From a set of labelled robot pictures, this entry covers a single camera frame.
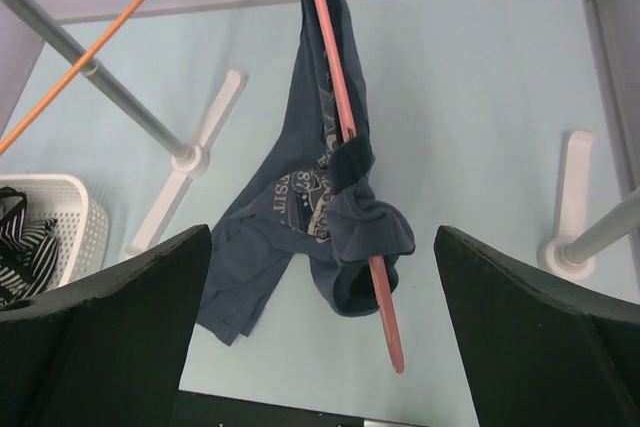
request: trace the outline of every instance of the clothing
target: clothing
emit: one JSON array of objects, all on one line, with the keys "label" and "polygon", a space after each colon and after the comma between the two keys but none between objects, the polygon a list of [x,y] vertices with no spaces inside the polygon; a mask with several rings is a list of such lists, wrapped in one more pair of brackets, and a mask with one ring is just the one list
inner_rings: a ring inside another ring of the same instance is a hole
[{"label": "clothing", "polygon": [[249,335],[295,253],[340,315],[377,309],[368,257],[395,262],[414,250],[411,228],[368,184],[365,83],[346,0],[327,0],[358,137],[343,143],[313,0],[302,32],[282,132],[256,174],[212,230],[213,253],[197,322],[230,345]]}]

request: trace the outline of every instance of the white laundry basket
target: white laundry basket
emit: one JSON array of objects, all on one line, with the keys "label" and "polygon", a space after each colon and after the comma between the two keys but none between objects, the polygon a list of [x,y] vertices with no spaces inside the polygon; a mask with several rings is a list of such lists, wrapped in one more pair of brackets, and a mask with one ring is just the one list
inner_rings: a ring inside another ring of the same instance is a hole
[{"label": "white laundry basket", "polygon": [[58,220],[53,234],[60,241],[60,251],[48,290],[100,270],[109,217],[80,180],[58,174],[0,175],[0,187],[27,195],[27,221]]}]

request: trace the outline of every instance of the gray metal pole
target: gray metal pole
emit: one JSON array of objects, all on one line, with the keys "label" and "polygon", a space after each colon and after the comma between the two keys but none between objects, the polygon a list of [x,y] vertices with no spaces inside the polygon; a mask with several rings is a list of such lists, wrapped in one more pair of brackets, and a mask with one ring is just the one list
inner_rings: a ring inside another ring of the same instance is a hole
[{"label": "gray metal pole", "polygon": [[640,225],[640,188],[634,190],[584,234],[567,245],[564,257],[582,264]]},{"label": "gray metal pole", "polygon": [[[35,0],[2,0],[31,29],[74,64],[85,50],[69,33],[56,23]],[[136,99],[107,69],[93,59],[84,68],[85,77],[122,111],[147,131],[176,159],[188,159],[192,149],[180,142],[144,105]]]}]

